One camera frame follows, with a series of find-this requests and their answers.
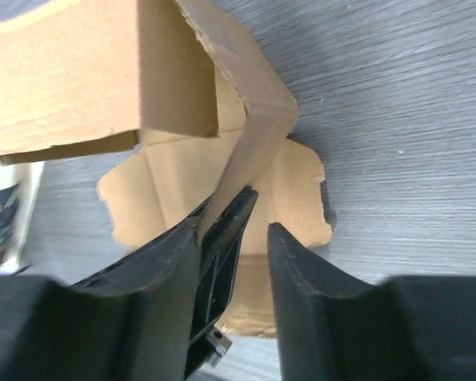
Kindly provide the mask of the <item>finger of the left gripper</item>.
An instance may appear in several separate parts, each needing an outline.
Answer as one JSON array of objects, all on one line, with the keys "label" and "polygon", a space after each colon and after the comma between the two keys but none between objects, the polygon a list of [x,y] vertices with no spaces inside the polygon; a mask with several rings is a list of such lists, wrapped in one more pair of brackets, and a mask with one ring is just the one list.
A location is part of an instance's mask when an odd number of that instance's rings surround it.
[{"label": "finger of the left gripper", "polygon": [[216,323],[232,298],[241,242],[257,198],[256,190],[245,187],[202,237],[186,377],[203,364],[218,363],[231,346]]}]

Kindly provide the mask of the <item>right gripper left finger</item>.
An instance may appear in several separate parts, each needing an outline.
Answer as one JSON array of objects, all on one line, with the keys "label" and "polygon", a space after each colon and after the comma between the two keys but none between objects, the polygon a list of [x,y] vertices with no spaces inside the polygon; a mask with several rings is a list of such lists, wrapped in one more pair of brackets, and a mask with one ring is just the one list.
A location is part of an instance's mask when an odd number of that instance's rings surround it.
[{"label": "right gripper left finger", "polygon": [[202,211],[70,286],[0,275],[0,380],[190,378],[210,356],[195,315]]}]

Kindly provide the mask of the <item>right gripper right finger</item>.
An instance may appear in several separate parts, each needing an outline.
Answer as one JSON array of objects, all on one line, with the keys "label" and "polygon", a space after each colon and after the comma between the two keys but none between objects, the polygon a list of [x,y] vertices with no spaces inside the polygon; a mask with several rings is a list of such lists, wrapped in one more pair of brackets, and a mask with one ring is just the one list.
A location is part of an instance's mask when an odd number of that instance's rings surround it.
[{"label": "right gripper right finger", "polygon": [[284,380],[476,380],[476,276],[371,285],[267,230]]}]

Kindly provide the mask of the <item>large cardboard box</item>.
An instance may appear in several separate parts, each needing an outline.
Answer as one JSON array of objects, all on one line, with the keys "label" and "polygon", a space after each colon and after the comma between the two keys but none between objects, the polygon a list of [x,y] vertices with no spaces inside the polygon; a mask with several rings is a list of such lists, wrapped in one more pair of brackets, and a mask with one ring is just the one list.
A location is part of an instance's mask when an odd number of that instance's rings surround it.
[{"label": "large cardboard box", "polygon": [[267,226],[330,241],[324,165],[289,139],[298,104],[248,27],[207,1],[50,1],[0,21],[0,160],[137,153],[98,193],[117,242],[138,248],[210,195],[208,228],[246,185],[226,333],[276,335]]}]

